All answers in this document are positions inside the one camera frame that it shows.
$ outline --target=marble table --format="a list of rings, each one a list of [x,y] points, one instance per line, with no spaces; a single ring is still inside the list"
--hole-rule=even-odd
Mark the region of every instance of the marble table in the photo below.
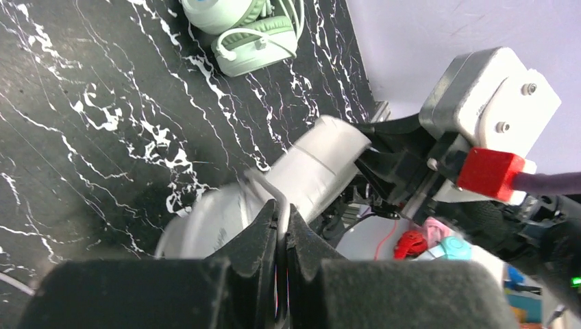
[[[298,59],[221,75],[178,0],[0,0],[0,271],[149,257],[167,222],[373,99],[344,0],[306,0]],[[0,282],[0,326],[27,297]]]

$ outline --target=bolt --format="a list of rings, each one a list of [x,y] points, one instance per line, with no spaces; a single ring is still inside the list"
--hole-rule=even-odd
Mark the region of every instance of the bolt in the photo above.
[[[510,129],[510,125],[507,122],[499,122],[496,125],[496,131],[503,134],[505,132],[507,132]]]
[[[438,171],[438,160],[434,158],[429,158],[426,164],[428,165],[428,168],[430,168],[431,170]]]
[[[536,91],[536,84],[526,84],[523,86],[523,95],[532,95]]]

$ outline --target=white wall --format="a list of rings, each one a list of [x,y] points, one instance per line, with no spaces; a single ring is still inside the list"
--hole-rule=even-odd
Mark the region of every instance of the white wall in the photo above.
[[[563,101],[528,158],[539,172],[581,171],[581,1],[347,2],[375,99],[394,118],[418,112],[457,55],[511,47]]]

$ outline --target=floor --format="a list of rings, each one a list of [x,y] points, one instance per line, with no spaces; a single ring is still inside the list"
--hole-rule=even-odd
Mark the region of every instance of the floor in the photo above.
[[[0,0],[0,271],[34,286],[67,259],[149,257],[319,115],[367,120],[344,0],[306,2],[298,59],[227,78],[177,0]],[[0,327],[26,301],[0,284]]]

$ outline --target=purple cable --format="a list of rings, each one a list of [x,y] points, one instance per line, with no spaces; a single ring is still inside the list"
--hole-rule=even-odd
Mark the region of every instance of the purple cable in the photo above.
[[[539,195],[581,194],[581,173],[518,173],[512,181],[512,189]]]

